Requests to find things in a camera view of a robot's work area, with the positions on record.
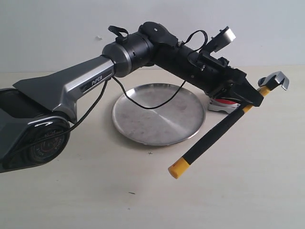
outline round metal tray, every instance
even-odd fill
[[[145,84],[127,95],[145,107],[158,106],[179,89],[166,83]],[[167,104],[153,110],[143,109],[123,94],[114,104],[112,119],[127,138],[149,146],[169,146],[194,136],[205,121],[205,109],[192,92],[181,88]]]

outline white table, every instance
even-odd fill
[[[0,228],[305,228],[305,66],[241,69],[255,87],[281,70],[290,78],[289,90],[271,92],[177,180],[168,166],[225,115],[207,112],[200,132],[182,143],[142,146],[112,125],[112,105],[122,91],[110,81],[58,158],[0,174]],[[1,74],[0,86],[46,74]],[[162,70],[137,70],[122,82],[129,89],[182,80]],[[185,87],[207,106],[200,90]],[[79,117],[100,89],[79,100]]]

